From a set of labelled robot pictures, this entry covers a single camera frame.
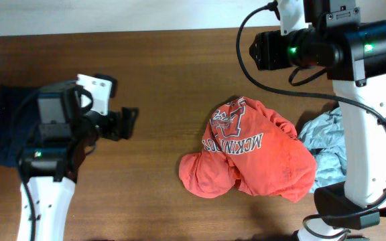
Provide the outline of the orange McKinney Boyd soccer shirt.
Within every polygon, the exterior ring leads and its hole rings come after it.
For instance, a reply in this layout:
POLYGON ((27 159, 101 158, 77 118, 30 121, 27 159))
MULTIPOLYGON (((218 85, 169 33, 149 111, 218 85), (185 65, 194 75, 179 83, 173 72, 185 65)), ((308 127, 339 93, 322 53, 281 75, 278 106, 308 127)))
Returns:
POLYGON ((298 202, 312 188, 317 164, 295 126, 258 100, 239 97, 212 114, 202 150, 182 157, 179 178, 194 195, 215 198, 236 188, 298 202))

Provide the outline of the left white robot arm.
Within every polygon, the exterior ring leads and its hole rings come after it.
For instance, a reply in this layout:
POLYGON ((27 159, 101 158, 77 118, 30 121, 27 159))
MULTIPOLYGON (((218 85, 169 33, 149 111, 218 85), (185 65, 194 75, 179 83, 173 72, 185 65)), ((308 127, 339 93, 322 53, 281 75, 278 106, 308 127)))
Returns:
POLYGON ((63 240, 78 171, 99 139, 130 139, 138 108, 109 110, 117 81, 79 75, 44 86, 22 105, 35 101, 39 121, 17 152, 21 180, 18 240, 63 240))

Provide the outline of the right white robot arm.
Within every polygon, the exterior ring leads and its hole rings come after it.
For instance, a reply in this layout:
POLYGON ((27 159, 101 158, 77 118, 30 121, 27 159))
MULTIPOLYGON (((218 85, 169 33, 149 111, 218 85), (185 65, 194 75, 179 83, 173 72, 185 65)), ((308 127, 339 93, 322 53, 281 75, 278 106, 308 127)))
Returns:
POLYGON ((354 1, 272 1, 280 29, 249 49, 259 70, 319 66, 339 103, 346 180, 314 192, 316 214, 294 240, 346 240, 386 218, 386 20, 363 23, 354 1))

